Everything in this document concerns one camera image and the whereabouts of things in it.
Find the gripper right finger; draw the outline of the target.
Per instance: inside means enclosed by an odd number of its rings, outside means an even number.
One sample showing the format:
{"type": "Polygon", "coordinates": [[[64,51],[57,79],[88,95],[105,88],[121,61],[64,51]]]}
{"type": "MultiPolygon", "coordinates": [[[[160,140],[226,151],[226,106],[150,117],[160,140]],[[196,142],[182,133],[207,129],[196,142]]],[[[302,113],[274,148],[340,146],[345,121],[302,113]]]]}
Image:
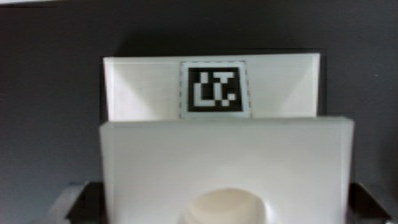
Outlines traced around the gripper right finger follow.
{"type": "Polygon", "coordinates": [[[398,202],[388,195],[382,186],[356,183],[354,189],[356,224],[398,224],[398,212],[391,208],[398,202]]]}

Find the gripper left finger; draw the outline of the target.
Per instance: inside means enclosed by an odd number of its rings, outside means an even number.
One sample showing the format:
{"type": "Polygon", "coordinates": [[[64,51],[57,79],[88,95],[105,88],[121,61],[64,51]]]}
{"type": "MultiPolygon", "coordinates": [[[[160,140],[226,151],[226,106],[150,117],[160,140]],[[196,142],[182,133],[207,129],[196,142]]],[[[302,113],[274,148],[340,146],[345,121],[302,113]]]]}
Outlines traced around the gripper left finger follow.
{"type": "Polygon", "coordinates": [[[107,224],[102,182],[73,184],[50,207],[43,224],[107,224]]]}

